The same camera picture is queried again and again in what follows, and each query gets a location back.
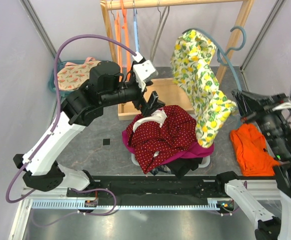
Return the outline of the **red polka dot skirt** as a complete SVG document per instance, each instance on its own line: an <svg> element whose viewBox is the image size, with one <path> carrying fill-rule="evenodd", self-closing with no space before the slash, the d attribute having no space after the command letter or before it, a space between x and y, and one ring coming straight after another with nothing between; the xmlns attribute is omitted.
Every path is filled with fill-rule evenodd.
<svg viewBox="0 0 291 240"><path fill-rule="evenodd" d="M178 105L168 105L153 113L163 115L163 123L137 115L125 129L127 146L144 174L176 154L187 151L197 141L196 120Z"/></svg>

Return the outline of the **magenta skirt grey lining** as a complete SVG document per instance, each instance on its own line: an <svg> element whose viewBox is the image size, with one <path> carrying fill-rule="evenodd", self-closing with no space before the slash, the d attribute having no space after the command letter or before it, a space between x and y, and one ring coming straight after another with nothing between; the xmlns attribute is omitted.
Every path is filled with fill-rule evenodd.
<svg viewBox="0 0 291 240"><path fill-rule="evenodd" d="M135 155L134 155L135 150L132 147L130 147L128 144L129 138L128 138L128 134L127 134L126 130L124 130L122 132L122 142L125 145L125 147L127 148L127 150L131 153L132 162L138 166L139 163L135 159ZM180 159L180 158L181 159L204 158L204 157L210 156L213 152L214 152L214 145L213 144L208 148L204 148L204 147L200 146L195 141L191 144L191 146L188 148L188 150L180 151L180 152L176 153L175 155L173 155L169 158L166 158L165 161L163 161L160 165L168 164L168 163L175 161L177 159Z"/></svg>

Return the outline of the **navy plaid skirt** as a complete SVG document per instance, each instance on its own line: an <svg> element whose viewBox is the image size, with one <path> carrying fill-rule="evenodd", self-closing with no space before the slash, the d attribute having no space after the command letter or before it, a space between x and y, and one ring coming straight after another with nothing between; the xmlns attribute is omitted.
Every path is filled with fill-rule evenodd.
<svg viewBox="0 0 291 240"><path fill-rule="evenodd" d="M159 173L163 173L163 174L169 174L169 175L172 175L173 172L172 170L167 166L167 165L159 165L155 168L153 168L150 173L153 175L153 176L156 176L158 175Z"/></svg>

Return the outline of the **black pleated skirt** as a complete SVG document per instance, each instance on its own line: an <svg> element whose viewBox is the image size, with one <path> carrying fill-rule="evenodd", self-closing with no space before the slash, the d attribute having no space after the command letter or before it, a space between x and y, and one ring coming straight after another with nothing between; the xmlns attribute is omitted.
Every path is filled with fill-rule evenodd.
<svg viewBox="0 0 291 240"><path fill-rule="evenodd" d="M177 179L181 179L189 171L195 171L198 169L202 161L202 157L178 158L167 163L166 166L171 170L171 173L177 177Z"/></svg>

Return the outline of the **lemon print garment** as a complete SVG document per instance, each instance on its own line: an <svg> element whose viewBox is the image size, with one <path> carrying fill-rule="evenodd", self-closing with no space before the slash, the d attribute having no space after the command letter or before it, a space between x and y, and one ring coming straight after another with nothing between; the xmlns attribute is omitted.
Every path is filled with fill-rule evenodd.
<svg viewBox="0 0 291 240"><path fill-rule="evenodd" d="M190 29L176 40L170 64L173 81L187 95L196 119L198 144L209 148L237 105L222 90L210 62L216 45L203 33Z"/></svg>

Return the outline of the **light blue hanger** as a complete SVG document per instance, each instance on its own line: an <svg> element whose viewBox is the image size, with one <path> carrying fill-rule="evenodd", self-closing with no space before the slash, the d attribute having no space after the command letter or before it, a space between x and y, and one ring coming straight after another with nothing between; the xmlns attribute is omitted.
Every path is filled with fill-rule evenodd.
<svg viewBox="0 0 291 240"><path fill-rule="evenodd" d="M140 51L140 44L139 44L139 34L138 34L138 11L136 9L135 0L132 1L133 6L133 32L134 32L134 43L135 49L137 52Z"/></svg>

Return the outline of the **orange plastic hanger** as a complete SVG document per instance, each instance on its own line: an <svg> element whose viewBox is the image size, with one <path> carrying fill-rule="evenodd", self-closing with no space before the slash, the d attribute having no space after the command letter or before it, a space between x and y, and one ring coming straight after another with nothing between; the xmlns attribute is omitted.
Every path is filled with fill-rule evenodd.
<svg viewBox="0 0 291 240"><path fill-rule="evenodd" d="M114 30L115 30L115 40L121 43L122 36L121 36L121 24L120 24L120 15L117 12L116 16L113 14L112 10L111 14L113 15L114 19ZM122 59L122 48L117 45L117 63L120 66L120 69L123 67L123 59Z"/></svg>

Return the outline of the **grey hanger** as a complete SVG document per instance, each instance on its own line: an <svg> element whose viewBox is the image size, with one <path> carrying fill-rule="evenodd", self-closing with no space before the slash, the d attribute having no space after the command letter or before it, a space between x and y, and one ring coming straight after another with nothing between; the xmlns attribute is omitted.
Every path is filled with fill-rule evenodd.
<svg viewBox="0 0 291 240"><path fill-rule="evenodd" d="M150 50L150 61L153 62L155 59L156 51L159 45L160 38L162 36L163 29L170 13L170 7L165 6L164 9L160 10L160 0L157 1L157 10L159 12L159 21L155 31L154 39Z"/></svg>

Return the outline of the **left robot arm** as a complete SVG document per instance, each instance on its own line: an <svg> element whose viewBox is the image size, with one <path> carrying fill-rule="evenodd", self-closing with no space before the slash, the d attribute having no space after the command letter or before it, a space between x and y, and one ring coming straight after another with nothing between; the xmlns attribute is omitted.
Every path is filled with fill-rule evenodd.
<svg viewBox="0 0 291 240"><path fill-rule="evenodd" d="M89 71L89 78L61 103L59 118L53 121L39 142L26 154L16 154L13 161L24 170L25 185L48 192L57 187L78 190L89 197L95 192L93 178L86 170L75 170L57 163L57 157L70 141L104 114L104 108L133 103L143 116L149 116L165 103L153 91L145 100L146 87L152 85L158 72L150 60L134 61L128 81L117 63L101 61Z"/></svg>

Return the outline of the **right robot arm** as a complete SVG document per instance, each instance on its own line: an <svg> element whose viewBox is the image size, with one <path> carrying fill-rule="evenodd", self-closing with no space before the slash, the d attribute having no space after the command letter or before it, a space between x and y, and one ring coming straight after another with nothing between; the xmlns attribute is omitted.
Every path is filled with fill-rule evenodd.
<svg viewBox="0 0 291 240"><path fill-rule="evenodd" d="M283 162L274 167L280 194L281 217L274 216L248 192L239 177L228 171L216 176L215 193L231 197L254 225L257 240L291 240L291 127L283 110L291 113L291 94L260 95L233 90L241 121L255 122L276 158Z"/></svg>

